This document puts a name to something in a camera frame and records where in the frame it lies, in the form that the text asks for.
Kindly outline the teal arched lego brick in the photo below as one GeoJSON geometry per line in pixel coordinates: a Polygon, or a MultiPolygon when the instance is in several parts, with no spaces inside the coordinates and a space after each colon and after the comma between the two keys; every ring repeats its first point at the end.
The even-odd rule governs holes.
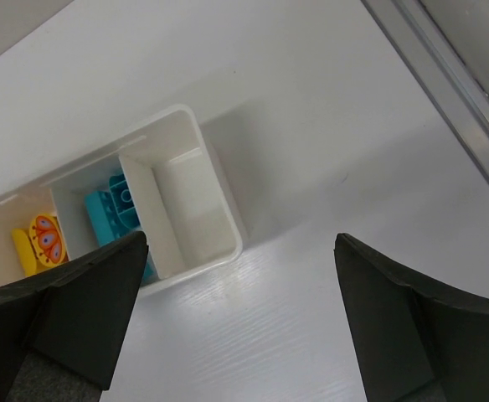
{"type": "Polygon", "coordinates": [[[123,173],[110,177],[109,190],[117,218],[121,224],[129,230],[139,227],[140,221],[123,173]]]}

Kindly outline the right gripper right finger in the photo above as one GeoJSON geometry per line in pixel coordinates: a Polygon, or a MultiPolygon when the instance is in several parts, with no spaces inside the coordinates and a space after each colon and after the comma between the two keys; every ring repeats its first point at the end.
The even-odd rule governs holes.
{"type": "Polygon", "coordinates": [[[489,299],[389,259],[350,234],[334,258],[369,401],[489,401],[489,299]]]}

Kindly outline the aluminium rail right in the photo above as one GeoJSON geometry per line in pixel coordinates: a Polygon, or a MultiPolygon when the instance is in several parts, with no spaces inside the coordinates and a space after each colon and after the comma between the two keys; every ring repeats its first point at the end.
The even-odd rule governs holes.
{"type": "Polygon", "coordinates": [[[489,182],[489,2],[363,5],[489,182]]]}

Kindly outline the large white divided container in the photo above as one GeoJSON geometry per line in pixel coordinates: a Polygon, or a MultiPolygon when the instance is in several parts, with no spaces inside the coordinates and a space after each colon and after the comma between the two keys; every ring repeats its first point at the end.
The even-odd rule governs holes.
{"type": "Polygon", "coordinates": [[[229,184],[196,116],[185,105],[167,108],[88,152],[0,196],[0,286],[23,268],[11,232],[39,213],[57,217],[70,259],[96,250],[84,199],[106,190],[121,173],[137,208],[155,271],[149,289],[161,289],[233,262],[245,228],[229,184]]]}

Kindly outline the teal lego brick stack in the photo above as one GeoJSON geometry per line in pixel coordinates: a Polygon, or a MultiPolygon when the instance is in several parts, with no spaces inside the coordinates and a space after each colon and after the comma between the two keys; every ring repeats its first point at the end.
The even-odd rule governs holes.
{"type": "Polygon", "coordinates": [[[85,207],[99,246],[108,245],[141,229],[141,225],[129,230],[121,224],[117,218],[110,191],[95,191],[86,195],[85,207]]]}

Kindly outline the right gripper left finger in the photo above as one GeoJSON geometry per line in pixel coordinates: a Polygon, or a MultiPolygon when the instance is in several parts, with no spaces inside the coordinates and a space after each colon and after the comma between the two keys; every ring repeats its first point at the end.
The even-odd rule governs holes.
{"type": "Polygon", "coordinates": [[[136,303],[148,245],[133,232],[0,286],[0,401],[98,401],[136,303]]]}

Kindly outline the yellow lego in container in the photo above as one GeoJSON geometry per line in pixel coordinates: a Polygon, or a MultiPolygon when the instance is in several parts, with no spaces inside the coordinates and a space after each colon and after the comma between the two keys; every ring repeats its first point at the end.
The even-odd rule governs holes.
{"type": "Polygon", "coordinates": [[[13,229],[11,236],[24,274],[26,277],[36,275],[39,268],[38,261],[27,232],[23,229],[13,229]]]}

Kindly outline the butterfly printed yellow lego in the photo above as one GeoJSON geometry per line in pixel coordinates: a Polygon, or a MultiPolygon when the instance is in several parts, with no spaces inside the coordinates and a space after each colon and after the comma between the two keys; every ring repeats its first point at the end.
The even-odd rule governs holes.
{"type": "Polygon", "coordinates": [[[49,214],[38,214],[28,228],[28,237],[38,261],[54,268],[66,259],[65,242],[57,219],[49,214]]]}

